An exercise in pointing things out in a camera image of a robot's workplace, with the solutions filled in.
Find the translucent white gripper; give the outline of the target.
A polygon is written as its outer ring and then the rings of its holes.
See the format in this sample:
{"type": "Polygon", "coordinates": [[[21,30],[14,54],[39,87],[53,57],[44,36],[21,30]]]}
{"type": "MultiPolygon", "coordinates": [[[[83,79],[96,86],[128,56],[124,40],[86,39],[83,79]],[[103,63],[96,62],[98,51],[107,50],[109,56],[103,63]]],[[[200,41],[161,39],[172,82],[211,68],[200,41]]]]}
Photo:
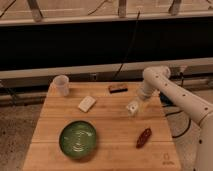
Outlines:
{"type": "Polygon", "coordinates": [[[146,96],[141,90],[136,91],[136,101],[139,104],[139,111],[143,112],[149,103],[152,101],[153,96],[146,96]]]}

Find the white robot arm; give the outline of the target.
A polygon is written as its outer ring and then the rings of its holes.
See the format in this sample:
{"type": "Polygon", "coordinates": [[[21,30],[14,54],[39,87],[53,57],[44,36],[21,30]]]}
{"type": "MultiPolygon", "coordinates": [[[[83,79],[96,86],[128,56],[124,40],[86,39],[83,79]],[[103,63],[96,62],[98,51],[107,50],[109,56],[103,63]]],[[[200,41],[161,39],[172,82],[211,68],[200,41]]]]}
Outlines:
{"type": "Polygon", "coordinates": [[[193,171],[213,171],[213,104],[169,80],[167,66],[147,67],[137,95],[150,98],[155,90],[162,92],[201,128],[193,171]]]}

